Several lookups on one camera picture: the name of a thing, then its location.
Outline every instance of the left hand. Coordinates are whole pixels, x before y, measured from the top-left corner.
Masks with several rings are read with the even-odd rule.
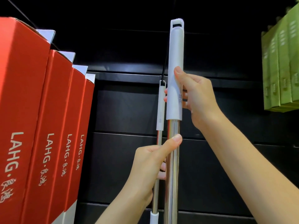
[[[133,166],[129,178],[123,188],[126,192],[134,192],[148,205],[152,200],[152,189],[157,178],[165,180],[164,160],[182,142],[180,134],[168,139],[163,145],[140,147],[135,152]]]

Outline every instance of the right hand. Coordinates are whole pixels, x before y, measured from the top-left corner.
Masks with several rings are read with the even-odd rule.
[[[200,127],[222,114],[214,95],[211,80],[198,75],[186,74],[177,66],[174,75],[179,83],[183,85],[183,108],[191,111],[192,123],[200,130]]]

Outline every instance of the metal rod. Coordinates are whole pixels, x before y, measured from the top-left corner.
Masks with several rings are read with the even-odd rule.
[[[168,120],[168,136],[172,138],[180,133],[180,120]],[[179,147],[166,158],[166,193],[164,224],[177,224],[178,216],[178,165]]]
[[[162,131],[157,131],[157,145],[162,145]],[[158,213],[159,179],[156,179],[152,196],[152,213]]]

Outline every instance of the white handle grip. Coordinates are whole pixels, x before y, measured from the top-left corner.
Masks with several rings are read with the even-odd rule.
[[[174,68],[184,65],[184,21],[175,19],[170,22],[168,86],[166,119],[182,120],[182,86],[174,76]]]
[[[158,97],[157,131],[164,130],[164,117],[165,117],[164,90],[166,89],[166,82],[163,81],[164,85],[162,85],[161,83],[162,81],[160,80],[159,97]]]
[[[153,214],[150,212],[150,224],[158,224],[159,220],[159,212],[157,214]]]

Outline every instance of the red cardboard box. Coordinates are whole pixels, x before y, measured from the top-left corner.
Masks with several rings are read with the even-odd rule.
[[[2,224],[20,222],[49,51],[50,43],[35,29],[0,17]]]
[[[71,85],[62,133],[62,144],[57,162],[54,191],[51,197],[48,224],[62,224],[68,182],[71,177],[72,157],[75,150],[81,101],[85,87],[87,66],[73,65]]]
[[[75,153],[73,155],[71,165],[71,178],[68,185],[67,200],[65,204],[65,212],[63,217],[63,224],[74,224],[77,197],[79,191],[80,177],[82,171],[82,163],[84,157],[86,135],[88,130],[88,123],[90,117],[90,109],[92,105],[92,96],[95,88],[94,74],[86,74],[84,96],[81,105],[81,114],[79,120],[79,128],[76,133],[77,138],[74,144]]]
[[[48,56],[21,217],[22,224],[43,224],[47,221],[65,120],[71,61],[55,50],[51,50]]]

